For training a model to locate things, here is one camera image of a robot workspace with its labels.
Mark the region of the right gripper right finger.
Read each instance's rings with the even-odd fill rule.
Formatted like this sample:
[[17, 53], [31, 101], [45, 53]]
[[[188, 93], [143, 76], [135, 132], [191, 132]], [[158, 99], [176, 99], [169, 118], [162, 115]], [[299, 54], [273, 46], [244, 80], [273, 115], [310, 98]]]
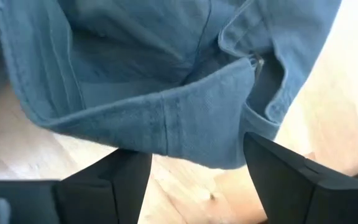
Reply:
[[358, 224], [358, 178], [255, 133], [244, 154], [268, 224]]

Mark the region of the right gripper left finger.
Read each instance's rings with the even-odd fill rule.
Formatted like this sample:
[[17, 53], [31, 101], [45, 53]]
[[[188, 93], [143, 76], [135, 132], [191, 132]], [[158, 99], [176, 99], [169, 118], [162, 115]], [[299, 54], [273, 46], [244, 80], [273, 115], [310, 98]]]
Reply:
[[61, 224], [137, 224], [152, 156], [118, 149], [55, 186]]

